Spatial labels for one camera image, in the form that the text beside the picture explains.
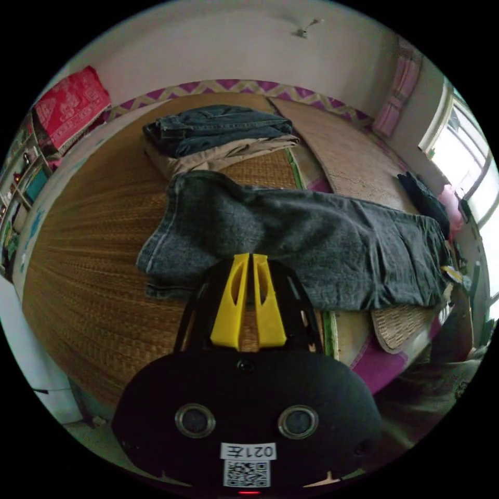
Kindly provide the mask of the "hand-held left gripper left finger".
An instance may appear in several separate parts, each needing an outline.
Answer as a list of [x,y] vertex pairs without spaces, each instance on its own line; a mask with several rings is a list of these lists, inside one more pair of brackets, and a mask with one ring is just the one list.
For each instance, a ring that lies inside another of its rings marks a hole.
[[231,262],[225,261],[220,303],[215,316],[210,341],[216,347],[239,350],[247,299],[250,255],[236,254]]

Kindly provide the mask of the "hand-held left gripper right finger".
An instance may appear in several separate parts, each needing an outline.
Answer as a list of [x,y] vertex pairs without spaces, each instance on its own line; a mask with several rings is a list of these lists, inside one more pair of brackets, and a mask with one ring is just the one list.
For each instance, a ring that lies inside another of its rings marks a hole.
[[258,348],[283,347],[286,333],[267,256],[253,254],[253,281]]

